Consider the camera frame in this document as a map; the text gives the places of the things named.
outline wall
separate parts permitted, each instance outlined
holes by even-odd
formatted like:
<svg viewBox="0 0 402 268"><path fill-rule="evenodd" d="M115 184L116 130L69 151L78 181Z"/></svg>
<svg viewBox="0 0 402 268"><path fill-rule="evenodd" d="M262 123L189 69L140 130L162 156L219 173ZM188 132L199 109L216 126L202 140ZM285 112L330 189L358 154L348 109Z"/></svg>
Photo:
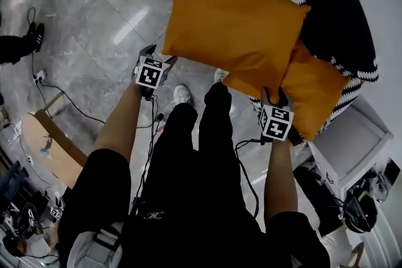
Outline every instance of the wall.
<svg viewBox="0 0 402 268"><path fill-rule="evenodd" d="M396 179L387 200L381 204L381 209L394 233L399 249L402 249L402 174Z"/></svg>
<svg viewBox="0 0 402 268"><path fill-rule="evenodd" d="M402 168L402 0L360 0L379 65L379 81L362 96L394 135L390 156Z"/></svg>

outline black shirt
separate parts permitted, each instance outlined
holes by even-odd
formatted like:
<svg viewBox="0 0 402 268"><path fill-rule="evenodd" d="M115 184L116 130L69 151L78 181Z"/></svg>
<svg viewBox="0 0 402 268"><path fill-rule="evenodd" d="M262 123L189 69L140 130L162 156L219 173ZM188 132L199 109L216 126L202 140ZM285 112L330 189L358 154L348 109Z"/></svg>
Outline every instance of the black shirt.
<svg viewBox="0 0 402 268"><path fill-rule="evenodd" d="M290 254L305 267L329 267L328 254L306 216L280 213L262 233L241 196L226 198L223 186L203 185L208 180L205 173L196 176L192 173L186 185L179 181L157 188L147 180L138 214L128 215L131 175L127 160L110 150L94 151L60 221L62 267L67 266L78 234L99 231L114 222L124 222L120 267L170 262L191 266L261 262L291 267Z"/></svg>

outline cable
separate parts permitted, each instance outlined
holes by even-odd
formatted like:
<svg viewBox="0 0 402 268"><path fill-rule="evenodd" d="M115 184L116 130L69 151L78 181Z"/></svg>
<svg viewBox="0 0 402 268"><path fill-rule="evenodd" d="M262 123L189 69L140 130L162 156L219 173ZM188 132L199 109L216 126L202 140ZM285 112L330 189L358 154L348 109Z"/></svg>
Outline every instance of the cable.
<svg viewBox="0 0 402 268"><path fill-rule="evenodd" d="M137 126L137 129L149 129L152 126L152 124L148 126Z"/></svg>
<svg viewBox="0 0 402 268"><path fill-rule="evenodd" d="M139 191L141 190L141 188L145 184L145 176L146 176L146 173L147 173L147 170L148 170L149 163L151 162L152 153L153 153L153 141L154 141L154 138L155 138L155 136L157 134L157 133L154 133L154 125L155 125L155 122L156 122L156 116L155 115L158 115L158 107L159 107L159 105L158 105L158 96L153 95L153 97L150 99L150 101L152 102L152 124L150 126L150 128L151 128L151 141L149 142L148 159L145 162L144 171L143 171L143 173L141 175L141 179L140 179L139 186L138 186L138 189L137 189L136 197L134 199L134 203L137 202Z"/></svg>
<svg viewBox="0 0 402 268"><path fill-rule="evenodd" d="M43 103L44 103L44 105L46 106L46 100L45 100L45 96L43 96L43 93L42 93L42 91L40 90L40 88L39 88L39 85L38 85L38 84L36 84L36 87L38 87L39 93L40 93L40 95L42 96L42 99L43 99Z"/></svg>
<svg viewBox="0 0 402 268"><path fill-rule="evenodd" d="M246 169L245 169L245 167L244 167L242 161L240 161L240 159L239 159L239 153L237 152L237 151L238 151L239 149L241 149L243 146L246 146L247 144L252 143L252 142L253 142L253 143L261 143L262 141L261 141L261 140L258 140L258 139L251 139L251 140L241 141L241 142L239 142L239 143L236 144L236 147L235 147L235 149L234 149L234 152L235 152L235 154L236 154L236 158L239 160L241 169L243 170L244 176L246 177L246 180L247 180L247 183L248 183L248 185L249 185L249 187L250 187L250 189L251 189L251 192L253 193L253 195L254 195L254 197L255 197L255 199L256 199L256 210L255 210L255 212L254 212L254 219L255 219L255 218L257 218L257 216L258 216L258 211L259 211L259 198L258 198L258 195L257 195L256 191L255 191L254 188L253 188L253 185L252 185L251 182L250 182L249 176L247 175Z"/></svg>
<svg viewBox="0 0 402 268"><path fill-rule="evenodd" d="M100 119L97 119L96 117L89 116L89 115L85 114L84 112L82 112L82 111L75 105L75 103L72 101L72 99L66 94L66 92L64 92L59 86L50 85L50 84L44 84L44 83L42 83L42 82L40 82L40 85L42 85L42 86L44 86L44 87L57 88L59 91L61 91L61 92L66 96L66 98L68 98L68 100L71 102L71 104L73 104L73 106L75 107L75 109L76 109L77 111L79 111L83 116L88 117L89 119L98 121L98 122L100 122L100 123L102 123L102 124L105 124L104 121L102 121L102 120L100 120Z"/></svg>
<svg viewBox="0 0 402 268"><path fill-rule="evenodd" d="M47 257L58 258L57 255L44 255L42 257L35 257L34 255L25 255L24 257L31 257L31 258L35 258L35 259L44 259L44 258L47 258Z"/></svg>
<svg viewBox="0 0 402 268"><path fill-rule="evenodd" d="M29 159L30 159L30 158L28 157L27 153L25 152L25 149L24 149L24 147L23 147L23 143L21 142L21 135L19 134L18 129L17 129L17 127L15 126L15 124L9 123L9 124L8 124L7 126L5 126L5 127L8 127L8 126L12 126L12 127L13 127L14 135L18 138L19 145L21 146L21 149L23 150L23 153L24 153L24 155L25 155L25 157L26 157L26 160L27 160L27 162L28 162L28 165L30 166L30 168L32 169L32 171L34 172L34 174L39 178L39 180L41 180L42 182L45 182L45 183L48 185L48 187L45 188L45 192L46 192L47 189L51 188L52 186L50 185L49 182L47 182L46 180L42 179L42 178L39 176L39 174L35 171L35 169L34 169L34 168L32 167L32 165L31 165L31 163L29 162Z"/></svg>
<svg viewBox="0 0 402 268"><path fill-rule="evenodd" d="M30 19L30 12L33 11L33 17L32 19ZM28 22L28 25L30 25L31 23L33 23L35 21L36 18L36 8L35 7L30 7L28 9L28 12L26 13L26 21Z"/></svg>

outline white sneaker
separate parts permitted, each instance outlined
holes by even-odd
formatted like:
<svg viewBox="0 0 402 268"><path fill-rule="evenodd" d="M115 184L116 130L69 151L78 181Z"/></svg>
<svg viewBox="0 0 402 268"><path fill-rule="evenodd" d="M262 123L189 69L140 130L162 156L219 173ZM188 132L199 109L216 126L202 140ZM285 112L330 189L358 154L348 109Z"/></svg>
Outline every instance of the white sneaker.
<svg viewBox="0 0 402 268"><path fill-rule="evenodd" d="M226 76L228 76L228 74L229 74L229 72L218 68L214 75L214 83L223 82L225 80Z"/></svg>
<svg viewBox="0 0 402 268"><path fill-rule="evenodd" d="M191 99L191 94L186 85L177 85L173 92L173 98L176 105L188 103Z"/></svg>

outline cushion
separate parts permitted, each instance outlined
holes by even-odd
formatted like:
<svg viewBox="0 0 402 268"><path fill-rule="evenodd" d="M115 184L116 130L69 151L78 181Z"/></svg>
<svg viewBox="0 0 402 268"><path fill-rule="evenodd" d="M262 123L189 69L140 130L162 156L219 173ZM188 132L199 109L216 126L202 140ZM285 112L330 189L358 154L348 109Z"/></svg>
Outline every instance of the cushion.
<svg viewBox="0 0 402 268"><path fill-rule="evenodd" d="M174 0L162 52L264 80L275 96L309 10L290 0Z"/></svg>
<svg viewBox="0 0 402 268"><path fill-rule="evenodd" d="M311 56L305 45L300 40L297 41L281 86L293 101L293 125L306 140L314 140L349 80L349 77L343 77L331 64ZM230 73L224 83L261 99L261 87L246 83L242 75Z"/></svg>

